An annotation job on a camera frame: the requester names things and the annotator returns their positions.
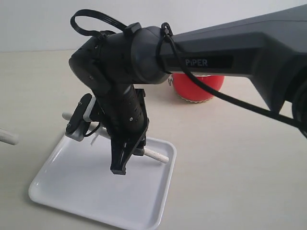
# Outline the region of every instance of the white plastic tray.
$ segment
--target white plastic tray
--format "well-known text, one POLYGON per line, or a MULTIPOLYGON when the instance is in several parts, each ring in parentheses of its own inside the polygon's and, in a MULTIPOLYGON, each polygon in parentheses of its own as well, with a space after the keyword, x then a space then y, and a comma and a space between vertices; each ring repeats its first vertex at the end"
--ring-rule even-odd
POLYGON ((147 138, 146 147, 169 157, 167 164, 131 156, 127 174, 110 171, 110 140, 62 138, 29 187, 32 201, 126 230, 154 230, 160 224, 176 149, 147 138))

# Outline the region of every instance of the red object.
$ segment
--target red object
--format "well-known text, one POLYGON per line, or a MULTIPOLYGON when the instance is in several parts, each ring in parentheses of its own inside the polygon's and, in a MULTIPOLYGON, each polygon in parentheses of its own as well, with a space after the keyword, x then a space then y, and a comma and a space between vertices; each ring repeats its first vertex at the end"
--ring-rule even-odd
MULTIPOLYGON (((206 101, 213 98, 210 93, 207 93, 194 84, 186 74, 174 73, 172 76, 173 86, 182 98, 194 102, 206 101)), ((197 78, 215 90, 220 90, 224 82, 224 76, 220 75, 202 76, 197 78)))

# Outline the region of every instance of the robotic arm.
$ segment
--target robotic arm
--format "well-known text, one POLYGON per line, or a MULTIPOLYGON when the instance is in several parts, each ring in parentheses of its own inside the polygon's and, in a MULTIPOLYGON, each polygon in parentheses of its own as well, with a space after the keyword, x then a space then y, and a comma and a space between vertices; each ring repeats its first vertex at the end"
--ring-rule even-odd
POLYGON ((72 55, 69 65, 94 97, 86 94, 80 100, 66 135, 81 141, 88 136, 90 123, 99 122, 111 138, 111 171, 125 174, 130 156, 144 153, 149 125, 144 90, 133 85, 159 84, 169 74, 183 72, 178 58, 195 74, 249 78, 271 112, 278 114, 285 101, 292 102, 294 119, 306 124, 306 12, 303 5, 173 35, 176 56, 159 27, 125 26, 97 11, 78 11, 71 25, 92 37, 72 55), (122 33, 86 31, 76 24, 76 16, 101 19, 122 33))

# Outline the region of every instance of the white stick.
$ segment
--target white stick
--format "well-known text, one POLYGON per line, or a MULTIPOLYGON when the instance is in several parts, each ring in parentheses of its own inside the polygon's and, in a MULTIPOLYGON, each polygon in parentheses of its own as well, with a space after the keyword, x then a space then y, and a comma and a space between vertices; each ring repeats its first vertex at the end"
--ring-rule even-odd
POLYGON ((8 131, 0 128, 0 141, 10 145, 17 145, 18 135, 9 133, 8 131))
MULTIPOLYGON (((72 116, 72 114, 70 114, 70 113, 63 113, 63 114, 62 114, 62 117, 63 117, 65 120, 67 120, 67 121, 69 121, 69 120, 71 119, 71 116, 72 116)), ((90 130, 93 130, 94 128, 95 128, 95 125, 93 125, 93 124, 91 124, 90 127, 89 127, 90 130)), ((99 135, 101 135, 101 136, 107 138, 107 139, 110 139, 109 134, 107 133, 106 129, 103 128, 103 127, 100 127, 100 128, 97 130, 97 133, 98 133, 99 135)), ((162 162, 162 163, 168 163, 168 161, 169 161, 169 158, 168 158, 168 157, 166 157, 166 156, 164 156, 164 155, 162 155, 162 154, 160 154, 160 153, 158 153, 158 152, 155 152, 155 151, 153 151, 153 150, 151 150, 151 149, 148 149, 148 148, 144 148, 144 155, 146 155, 146 156, 148 156, 148 157, 151 157, 151 158, 153 158, 153 159, 155 159, 155 160, 157 160, 157 161, 160 161, 160 162, 162 162)))

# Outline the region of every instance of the table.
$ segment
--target table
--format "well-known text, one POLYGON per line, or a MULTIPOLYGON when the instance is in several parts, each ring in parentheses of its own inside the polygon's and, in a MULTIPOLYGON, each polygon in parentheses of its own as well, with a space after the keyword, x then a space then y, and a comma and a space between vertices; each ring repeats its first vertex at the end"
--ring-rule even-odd
MULTIPOLYGON (((0 127, 20 143, 0 143, 0 229, 107 230, 101 223, 34 204, 33 180, 89 90, 71 72, 73 51, 0 53, 0 127)), ((148 136, 177 148, 160 230, 304 230, 307 141, 298 130, 214 98, 189 104, 167 82, 145 85, 148 136)), ((266 107, 244 78, 221 89, 266 107)), ((282 113, 291 115, 291 105, 282 113)))

